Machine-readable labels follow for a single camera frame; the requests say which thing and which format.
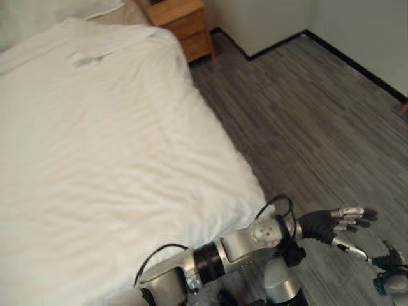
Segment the mattress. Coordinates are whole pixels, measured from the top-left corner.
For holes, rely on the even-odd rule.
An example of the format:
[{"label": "mattress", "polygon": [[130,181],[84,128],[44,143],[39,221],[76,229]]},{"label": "mattress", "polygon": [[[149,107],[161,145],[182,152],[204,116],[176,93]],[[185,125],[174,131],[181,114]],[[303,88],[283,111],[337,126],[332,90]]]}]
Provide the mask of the mattress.
[{"label": "mattress", "polygon": [[0,56],[0,91],[1,305],[101,305],[264,205],[168,31],[68,19]]}]

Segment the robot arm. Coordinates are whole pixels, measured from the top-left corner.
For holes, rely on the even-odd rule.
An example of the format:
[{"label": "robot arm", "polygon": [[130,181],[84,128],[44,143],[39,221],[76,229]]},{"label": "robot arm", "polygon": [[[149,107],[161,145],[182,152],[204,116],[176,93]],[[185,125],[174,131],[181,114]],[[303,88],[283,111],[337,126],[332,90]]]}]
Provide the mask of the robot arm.
[{"label": "robot arm", "polygon": [[[188,249],[147,270],[140,278],[140,301],[134,305],[182,305],[188,293],[197,293],[206,283],[254,261],[268,261],[264,286],[271,302],[285,305],[294,299],[303,301],[297,279],[283,256],[293,239],[314,238],[371,263],[373,259],[339,238],[335,230],[353,230],[354,225],[367,227],[369,223],[362,219],[375,220],[375,215],[372,210],[354,207],[311,212],[297,222],[279,215],[257,219],[246,228],[198,249]],[[296,305],[307,305],[302,301]]]}]

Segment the black cable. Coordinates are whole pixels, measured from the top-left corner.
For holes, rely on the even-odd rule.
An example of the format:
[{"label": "black cable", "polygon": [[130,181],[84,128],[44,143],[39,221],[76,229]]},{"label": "black cable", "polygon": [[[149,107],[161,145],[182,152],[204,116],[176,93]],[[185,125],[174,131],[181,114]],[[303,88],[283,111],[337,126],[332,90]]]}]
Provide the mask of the black cable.
[{"label": "black cable", "polygon": [[261,217],[261,215],[263,214],[263,212],[265,211],[265,209],[268,208],[269,205],[272,205],[273,203],[275,203],[278,200],[287,200],[289,203],[289,207],[288,210],[286,211],[286,213],[282,216],[283,218],[285,218],[288,214],[290,214],[291,211],[293,211],[293,201],[292,199],[285,195],[285,194],[278,194],[276,197],[272,198],[271,200],[268,201],[268,203],[261,208],[261,210],[258,212],[258,214],[255,217],[255,220],[258,219],[259,217]]},{"label": "black cable", "polygon": [[139,269],[138,273],[136,274],[135,282],[133,283],[133,287],[136,287],[136,284],[137,284],[137,282],[138,282],[138,279],[139,279],[139,277],[142,276],[143,271],[144,271],[144,269],[145,269],[147,263],[149,262],[149,260],[150,260],[156,253],[160,252],[161,250],[163,250],[163,249],[165,249],[165,248],[167,248],[167,247],[180,247],[180,248],[183,249],[183,250],[187,250],[187,249],[188,249],[188,247],[186,247],[186,246],[184,246],[184,245],[181,245],[181,244],[165,244],[165,245],[162,245],[160,248],[158,248],[158,249],[155,250],[152,254],[150,254],[150,256],[149,256],[148,258],[146,258],[145,261],[143,262],[143,264],[140,266],[140,269]]}]

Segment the wood-grain flooring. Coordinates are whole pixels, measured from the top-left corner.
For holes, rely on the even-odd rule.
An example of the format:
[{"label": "wood-grain flooring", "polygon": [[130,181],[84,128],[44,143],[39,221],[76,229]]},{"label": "wood-grain flooring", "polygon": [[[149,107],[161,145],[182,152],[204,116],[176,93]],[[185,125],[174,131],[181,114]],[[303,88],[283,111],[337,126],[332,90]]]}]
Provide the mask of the wood-grain flooring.
[{"label": "wood-grain flooring", "polygon": [[[286,193],[302,215],[371,207],[379,220],[342,234],[372,256],[382,238],[408,257],[408,124],[399,102],[308,37],[247,61],[222,34],[217,57],[191,66],[196,86],[244,155],[267,198]],[[377,271],[315,241],[296,268],[310,305],[391,305],[372,285]],[[210,284],[191,305],[216,305],[221,287],[240,303],[263,296],[261,270]]]}]

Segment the nightstand drawer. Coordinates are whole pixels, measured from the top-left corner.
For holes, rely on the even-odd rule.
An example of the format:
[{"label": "nightstand drawer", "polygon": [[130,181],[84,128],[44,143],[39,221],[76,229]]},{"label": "nightstand drawer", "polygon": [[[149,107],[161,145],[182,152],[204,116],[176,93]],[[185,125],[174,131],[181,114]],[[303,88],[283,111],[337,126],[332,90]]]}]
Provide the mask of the nightstand drawer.
[{"label": "nightstand drawer", "polygon": [[201,32],[205,29],[202,10],[166,24],[164,27],[173,32],[179,40]]},{"label": "nightstand drawer", "polygon": [[200,32],[181,41],[186,59],[191,62],[203,55],[211,53],[206,33]]}]

